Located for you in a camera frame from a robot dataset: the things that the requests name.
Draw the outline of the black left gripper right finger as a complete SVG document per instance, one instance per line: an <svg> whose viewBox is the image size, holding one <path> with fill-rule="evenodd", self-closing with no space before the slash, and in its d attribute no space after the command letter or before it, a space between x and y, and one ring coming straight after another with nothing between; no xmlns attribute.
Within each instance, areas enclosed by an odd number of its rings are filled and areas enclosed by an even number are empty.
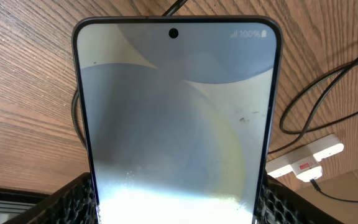
<svg viewBox="0 0 358 224"><path fill-rule="evenodd" d="M342 224L267 174L255 218L261 224Z"/></svg>

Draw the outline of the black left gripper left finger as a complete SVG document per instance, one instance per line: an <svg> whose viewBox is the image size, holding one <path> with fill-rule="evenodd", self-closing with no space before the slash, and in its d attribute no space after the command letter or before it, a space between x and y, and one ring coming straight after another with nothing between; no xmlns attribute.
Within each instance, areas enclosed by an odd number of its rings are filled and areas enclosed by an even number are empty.
<svg viewBox="0 0 358 224"><path fill-rule="evenodd" d="M5 224L97 224L97 210L87 172Z"/></svg>

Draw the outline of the blue Samsung smartphone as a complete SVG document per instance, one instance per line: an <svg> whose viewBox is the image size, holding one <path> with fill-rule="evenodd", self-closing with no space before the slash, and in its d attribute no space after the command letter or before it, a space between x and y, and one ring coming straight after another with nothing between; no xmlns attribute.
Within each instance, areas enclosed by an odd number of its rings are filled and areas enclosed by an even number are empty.
<svg viewBox="0 0 358 224"><path fill-rule="evenodd" d="M264 16L77 23L98 221L254 223L282 45Z"/></svg>

